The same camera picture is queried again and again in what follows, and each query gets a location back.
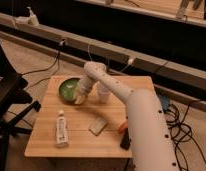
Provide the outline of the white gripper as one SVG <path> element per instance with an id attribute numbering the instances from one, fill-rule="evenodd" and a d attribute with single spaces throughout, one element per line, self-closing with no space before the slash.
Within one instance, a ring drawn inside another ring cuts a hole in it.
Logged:
<path id="1" fill-rule="evenodd" d="M 76 90 L 75 90 L 75 94 L 77 95 L 75 100 L 76 105 L 80 105 L 85 101 L 86 99 L 85 95 L 88 95 L 91 92 L 92 87 L 95 83 L 96 83 L 95 80 L 89 78 L 86 75 L 83 75 L 81 77 L 81 79 L 77 83 Z"/>

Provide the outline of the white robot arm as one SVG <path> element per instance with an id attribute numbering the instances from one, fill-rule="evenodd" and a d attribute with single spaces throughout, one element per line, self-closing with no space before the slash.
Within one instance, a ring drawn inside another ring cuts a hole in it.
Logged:
<path id="1" fill-rule="evenodd" d="M 134 171 L 180 171 L 156 93 L 146 88 L 134 89 L 107 74 L 103 63 L 88 61 L 74 96 L 88 95 L 97 81 L 125 105 Z"/>

